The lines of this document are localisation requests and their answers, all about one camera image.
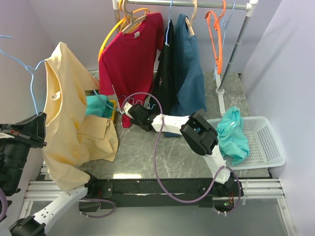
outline plastic laundry basket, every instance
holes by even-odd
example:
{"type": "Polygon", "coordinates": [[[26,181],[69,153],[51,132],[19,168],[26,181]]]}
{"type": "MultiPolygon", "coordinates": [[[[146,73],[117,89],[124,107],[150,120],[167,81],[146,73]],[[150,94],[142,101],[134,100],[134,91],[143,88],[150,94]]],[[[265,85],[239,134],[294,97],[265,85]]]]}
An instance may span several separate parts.
{"type": "MultiPolygon", "coordinates": [[[[243,132],[250,144],[250,155],[240,164],[232,166],[232,157],[225,156],[226,165],[234,170],[282,166],[285,164],[283,149],[275,131],[265,117],[243,117],[243,132]]],[[[209,119],[216,129],[221,119],[209,119]]]]}

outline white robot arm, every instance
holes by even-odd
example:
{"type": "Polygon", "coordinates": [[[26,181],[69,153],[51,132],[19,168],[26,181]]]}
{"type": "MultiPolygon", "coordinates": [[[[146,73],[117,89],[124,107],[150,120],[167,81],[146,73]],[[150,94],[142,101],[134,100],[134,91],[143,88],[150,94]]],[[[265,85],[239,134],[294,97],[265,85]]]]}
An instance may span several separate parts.
{"type": "Polygon", "coordinates": [[[2,220],[0,222],[0,236],[45,236],[56,221],[87,193],[88,188],[85,186],[65,191],[47,207],[33,216],[19,219],[10,228],[5,225],[6,220],[2,220]]]}
{"type": "MultiPolygon", "coordinates": [[[[148,109],[139,104],[131,105],[130,103],[126,103],[123,110],[133,123],[146,131],[159,132],[162,127],[162,118],[164,118],[162,132],[183,135],[191,149],[203,156],[211,170],[212,177],[221,166],[225,166],[225,161],[219,149],[217,131],[200,114],[194,113],[185,117],[162,114],[152,116],[148,109]]],[[[229,169],[223,169],[215,181],[225,184],[230,175],[229,169]]]]}

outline green cloth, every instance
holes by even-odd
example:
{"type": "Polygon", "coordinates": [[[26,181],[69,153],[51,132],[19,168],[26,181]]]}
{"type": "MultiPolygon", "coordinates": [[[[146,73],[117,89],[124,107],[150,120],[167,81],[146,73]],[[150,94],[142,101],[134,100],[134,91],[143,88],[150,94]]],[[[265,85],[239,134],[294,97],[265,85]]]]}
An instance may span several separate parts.
{"type": "Polygon", "coordinates": [[[218,140],[222,156],[233,158],[232,165],[241,163],[250,155],[248,139],[243,133],[244,119],[236,107],[228,109],[218,124],[218,140]]]}
{"type": "Polygon", "coordinates": [[[107,100],[107,96],[105,95],[93,95],[87,96],[87,111],[86,115],[95,115],[98,117],[111,118],[113,114],[113,110],[110,109],[105,104],[113,107],[113,103],[107,100]]]}

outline metal rod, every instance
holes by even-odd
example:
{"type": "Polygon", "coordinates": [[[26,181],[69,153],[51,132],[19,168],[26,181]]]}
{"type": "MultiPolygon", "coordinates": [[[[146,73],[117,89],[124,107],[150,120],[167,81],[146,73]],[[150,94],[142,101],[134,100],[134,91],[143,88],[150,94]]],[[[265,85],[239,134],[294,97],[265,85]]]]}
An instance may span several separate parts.
{"type": "Polygon", "coordinates": [[[235,54],[236,54],[236,52],[237,52],[238,46],[242,43],[243,34],[244,34],[244,31],[245,31],[245,29],[246,29],[246,25],[247,25],[249,19],[250,19],[250,18],[249,18],[248,16],[245,17],[245,20],[244,20],[244,22],[243,22],[241,31],[240,31],[240,33],[239,33],[239,35],[238,35],[238,37],[237,37],[237,41],[236,41],[236,43],[235,43],[233,52],[232,52],[232,54],[231,54],[230,60],[229,60],[229,62],[228,62],[228,64],[227,64],[226,70],[225,70],[225,72],[224,72],[223,79],[222,79],[222,81],[221,81],[219,90],[222,90],[222,89],[223,89],[223,83],[224,83],[225,79],[227,78],[227,76],[228,76],[228,74],[229,74],[229,72],[230,72],[230,69],[231,69],[231,67],[232,67],[232,64],[233,64],[234,57],[235,57],[235,54]]]}
{"type": "MultiPolygon", "coordinates": [[[[170,0],[128,0],[128,3],[169,6],[171,4],[171,1],[170,0]]],[[[191,6],[191,7],[194,7],[192,1],[173,1],[172,6],[191,6]]],[[[198,2],[198,7],[223,8],[223,3],[220,3],[220,2],[198,2]]],[[[233,9],[233,4],[227,3],[226,9],[233,9]]],[[[235,4],[234,9],[247,10],[248,6],[247,6],[247,4],[235,4]]]]}
{"type": "MultiPolygon", "coordinates": [[[[115,12],[115,20],[116,20],[116,24],[120,21],[120,14],[119,14],[119,9],[118,10],[114,10],[115,12]]],[[[120,26],[117,27],[116,29],[116,33],[118,34],[120,30],[120,26]]]]}

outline clothing rack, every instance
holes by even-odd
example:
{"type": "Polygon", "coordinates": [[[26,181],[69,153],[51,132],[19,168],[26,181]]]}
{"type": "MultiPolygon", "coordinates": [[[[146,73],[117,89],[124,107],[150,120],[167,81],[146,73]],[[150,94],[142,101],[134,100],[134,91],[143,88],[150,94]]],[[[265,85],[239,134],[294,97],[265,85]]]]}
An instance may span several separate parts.
{"type": "MultiPolygon", "coordinates": [[[[143,4],[143,5],[169,6],[171,4],[171,1],[170,0],[128,0],[128,3],[143,4]]],[[[223,95],[224,95],[225,91],[223,88],[223,84],[224,84],[224,81],[226,80],[226,78],[227,78],[227,76],[231,70],[237,49],[238,49],[239,45],[242,43],[242,38],[244,35],[244,31],[246,29],[247,23],[248,23],[250,17],[253,15],[257,4],[258,4],[258,0],[250,0],[249,3],[235,4],[235,6],[234,6],[234,9],[236,9],[236,10],[245,10],[246,16],[245,16],[245,19],[243,21],[239,35],[237,37],[237,40],[236,40],[234,49],[232,51],[230,60],[229,60],[227,67],[225,69],[222,81],[221,81],[220,75],[218,75],[216,70],[215,70],[215,78],[216,78],[216,82],[217,82],[216,92],[217,92],[218,98],[219,98],[219,106],[220,106],[221,116],[223,116],[225,113],[225,106],[224,106],[224,100],[223,100],[223,95]]],[[[116,23],[118,23],[120,21],[120,13],[119,13],[119,6],[118,5],[119,5],[119,0],[113,0],[113,8],[115,10],[116,23]]],[[[175,0],[175,1],[173,1],[172,6],[194,7],[193,2],[190,0],[187,0],[187,1],[175,0]]],[[[223,3],[220,3],[220,2],[198,2],[198,7],[223,8],[223,3]]],[[[226,9],[233,9],[233,4],[227,3],[225,8],[226,9]]]]}

